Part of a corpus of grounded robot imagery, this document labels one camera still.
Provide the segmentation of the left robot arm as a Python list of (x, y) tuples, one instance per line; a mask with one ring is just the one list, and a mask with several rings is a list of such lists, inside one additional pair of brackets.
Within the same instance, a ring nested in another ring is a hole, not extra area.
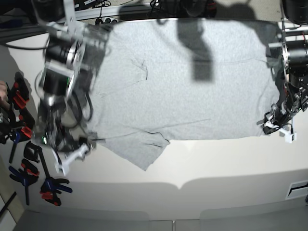
[(278, 131), (292, 143), (297, 139), (293, 118), (308, 108), (308, 2), (283, 0), (281, 11), (282, 99), (265, 113), (261, 127), (266, 135)]

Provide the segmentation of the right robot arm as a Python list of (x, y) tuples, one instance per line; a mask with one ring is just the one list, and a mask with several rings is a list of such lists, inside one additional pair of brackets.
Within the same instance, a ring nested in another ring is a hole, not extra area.
[(51, 148), (56, 171), (67, 175), (70, 165), (84, 160), (93, 149), (88, 138), (75, 139), (71, 130), (88, 121), (80, 100), (91, 104), (90, 91), (106, 52), (110, 27), (78, 21), (72, 0), (35, 0), (32, 4), (38, 24), (49, 35), (44, 66), (35, 80), (40, 102), (33, 134), (37, 143)]

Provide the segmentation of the person hand at edge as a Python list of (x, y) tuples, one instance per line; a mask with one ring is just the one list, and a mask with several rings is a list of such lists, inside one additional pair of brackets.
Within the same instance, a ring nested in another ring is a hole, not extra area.
[(6, 103), (8, 100), (7, 85), (4, 81), (0, 81), (0, 101)]

